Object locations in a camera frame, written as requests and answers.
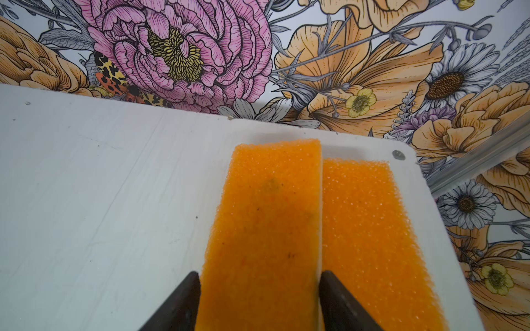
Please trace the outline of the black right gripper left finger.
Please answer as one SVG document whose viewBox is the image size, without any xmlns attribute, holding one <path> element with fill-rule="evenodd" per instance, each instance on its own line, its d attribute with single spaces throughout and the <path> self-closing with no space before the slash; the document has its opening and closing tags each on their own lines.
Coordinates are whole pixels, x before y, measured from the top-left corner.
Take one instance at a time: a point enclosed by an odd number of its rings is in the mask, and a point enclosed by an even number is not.
<svg viewBox="0 0 530 331">
<path fill-rule="evenodd" d="M 194 331 L 200 297 L 199 273 L 191 271 L 139 330 Z"/>
</svg>

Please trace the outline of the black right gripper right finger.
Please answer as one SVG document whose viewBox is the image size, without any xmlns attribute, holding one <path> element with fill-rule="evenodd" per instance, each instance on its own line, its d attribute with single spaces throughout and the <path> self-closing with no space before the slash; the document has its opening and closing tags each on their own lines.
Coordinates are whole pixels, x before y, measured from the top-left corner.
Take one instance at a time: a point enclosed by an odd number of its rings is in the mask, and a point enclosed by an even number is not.
<svg viewBox="0 0 530 331">
<path fill-rule="evenodd" d="M 330 270 L 321 274 L 319 300 L 325 331 L 383 331 L 375 319 Z"/>
</svg>

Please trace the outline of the orange sponge front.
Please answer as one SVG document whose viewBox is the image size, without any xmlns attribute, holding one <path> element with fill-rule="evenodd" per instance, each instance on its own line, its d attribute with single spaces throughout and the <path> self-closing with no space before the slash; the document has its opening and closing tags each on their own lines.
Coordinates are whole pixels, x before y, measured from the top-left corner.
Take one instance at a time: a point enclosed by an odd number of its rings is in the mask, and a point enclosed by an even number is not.
<svg viewBox="0 0 530 331">
<path fill-rule="evenodd" d="M 326 159 L 323 270 L 383 330 L 448 330 L 389 164 Z"/>
</svg>

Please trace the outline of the orange sponge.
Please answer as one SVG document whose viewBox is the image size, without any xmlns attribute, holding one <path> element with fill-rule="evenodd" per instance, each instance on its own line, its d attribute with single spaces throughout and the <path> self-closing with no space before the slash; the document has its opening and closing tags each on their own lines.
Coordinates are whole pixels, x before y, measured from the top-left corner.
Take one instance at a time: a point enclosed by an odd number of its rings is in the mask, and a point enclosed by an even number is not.
<svg viewBox="0 0 530 331">
<path fill-rule="evenodd" d="M 323 270 L 383 330 L 448 330 L 389 164 L 326 159 Z"/>
<path fill-rule="evenodd" d="M 238 145 L 200 275 L 197 330 L 318 330 L 322 146 Z"/>
</svg>

